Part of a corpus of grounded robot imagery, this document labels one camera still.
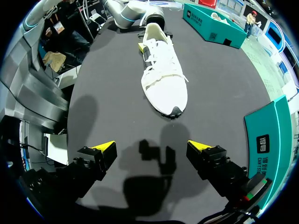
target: cable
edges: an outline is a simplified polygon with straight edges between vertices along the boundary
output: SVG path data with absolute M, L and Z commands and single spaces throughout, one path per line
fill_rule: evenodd
M 244 214 L 244 215 L 246 215 L 246 216 L 248 216 L 248 217 L 250 217 L 250 218 L 252 218 L 255 222 L 258 222 L 259 221 L 259 219 L 258 219 L 258 217 L 256 217 L 255 215 L 252 215 L 250 212 L 248 212 L 248 211 L 245 211 L 245 210 L 243 210 L 243 209 L 239 209 L 239 210 L 235 210 L 236 212 L 239 212 L 239 213 L 241 213 L 241 214 Z
M 88 4 L 87 4 L 87 0 L 85 0 L 85 3 L 86 3 L 86 14 L 87 14 L 87 17 L 89 18 L 89 13 L 88 13 Z
M 24 147 L 24 146 L 31 147 L 31 148 L 33 148 L 33 149 L 35 149 L 35 150 L 39 151 L 39 152 L 42 152 L 42 150 L 41 150 L 41 149 L 35 148 L 35 147 L 34 147 L 34 146 L 32 146 L 32 145 L 23 144 L 23 143 L 20 143 L 20 145 L 21 145 L 22 147 Z
M 55 165 L 55 164 L 49 164 L 49 163 L 48 163 L 48 162 L 50 162 L 50 161 L 54 161 L 54 160 L 48 160 L 48 161 L 45 161 L 45 162 L 31 162 L 31 161 L 29 161 L 29 160 L 26 159 L 26 158 L 23 158 L 23 159 L 27 160 L 27 162 L 34 163 L 34 164 L 36 164 L 36 163 L 47 163 L 49 166 L 54 166 L 54 165 Z
M 202 219 L 198 224 L 206 223 L 207 221 L 209 221 L 209 220 L 211 220 L 211 219 L 213 219 L 213 218 L 216 218 L 216 217 L 218 217 L 218 216 L 225 215 L 225 214 L 227 214 L 227 213 L 228 213 L 228 211 L 227 211 L 226 209 L 224 209 L 224 210 L 219 211 L 219 212 L 217 212 L 217 213 L 215 213 L 215 214 L 212 214 L 212 215 L 210 215 L 210 216 L 205 217 L 205 218 Z
M 83 0 L 83 13 L 84 13 L 84 17 L 85 17 L 85 19 L 86 20 L 88 20 L 88 5 L 87 5 L 87 0 Z

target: shoelace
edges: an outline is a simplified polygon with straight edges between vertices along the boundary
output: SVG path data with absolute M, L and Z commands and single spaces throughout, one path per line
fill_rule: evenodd
M 188 82 L 188 79 L 183 75 L 182 71 L 178 69 L 175 63 L 173 58 L 175 52 L 171 49 L 171 46 L 162 44 L 158 48 L 155 46 L 156 44 L 157 42 L 154 40 L 149 41 L 149 44 L 147 44 L 151 55 L 146 62 L 151 62 L 152 65 L 144 70 L 143 79 L 146 85 L 151 85 L 165 76 L 180 76 Z

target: black stripe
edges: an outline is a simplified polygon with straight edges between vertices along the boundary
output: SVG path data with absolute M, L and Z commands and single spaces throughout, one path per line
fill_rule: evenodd
M 143 55 L 144 55 L 144 61 L 143 61 L 143 65 L 144 65 L 144 69 L 146 69 L 147 67 L 151 66 L 151 62 L 145 62 L 146 60 L 148 60 L 149 56 L 150 56 L 150 49 L 149 47 L 144 47 L 143 48 Z

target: logo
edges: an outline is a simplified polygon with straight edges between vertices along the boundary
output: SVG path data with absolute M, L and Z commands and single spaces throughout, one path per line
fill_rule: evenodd
M 270 152 L 270 141 L 269 135 L 265 134 L 256 138 L 257 153 L 268 153 Z

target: white sneaker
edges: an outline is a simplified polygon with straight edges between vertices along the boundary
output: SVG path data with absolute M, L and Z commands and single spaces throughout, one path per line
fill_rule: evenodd
M 185 80 L 188 80 L 183 75 L 172 41 L 158 24 L 150 23 L 145 29 L 143 45 L 143 91 L 157 111 L 170 118 L 178 117 L 187 105 Z

